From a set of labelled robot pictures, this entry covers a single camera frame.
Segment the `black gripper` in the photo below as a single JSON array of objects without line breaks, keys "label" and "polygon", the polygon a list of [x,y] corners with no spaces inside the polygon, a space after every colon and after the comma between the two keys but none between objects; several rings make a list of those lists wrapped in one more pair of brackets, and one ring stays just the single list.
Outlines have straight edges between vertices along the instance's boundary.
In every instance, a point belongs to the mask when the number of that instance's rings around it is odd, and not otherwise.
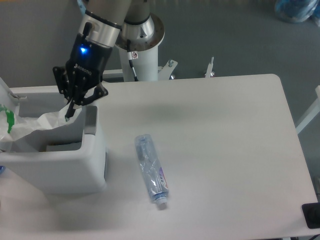
[{"label": "black gripper", "polygon": [[[58,91],[68,105],[65,118],[74,116],[74,103],[86,106],[109,94],[100,82],[112,50],[83,38],[79,33],[65,67],[52,68]],[[86,96],[88,90],[93,92]]]}]

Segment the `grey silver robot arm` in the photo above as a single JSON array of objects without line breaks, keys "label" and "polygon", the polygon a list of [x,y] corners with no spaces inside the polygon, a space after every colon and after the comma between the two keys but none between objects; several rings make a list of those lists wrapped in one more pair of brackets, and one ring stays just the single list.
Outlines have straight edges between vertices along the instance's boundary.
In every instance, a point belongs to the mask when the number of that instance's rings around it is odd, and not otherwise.
[{"label": "grey silver robot arm", "polygon": [[150,16],[147,0],[88,0],[69,60],[52,71],[59,92],[69,105],[65,118],[77,108],[108,95],[103,72],[124,23],[140,24]]}]

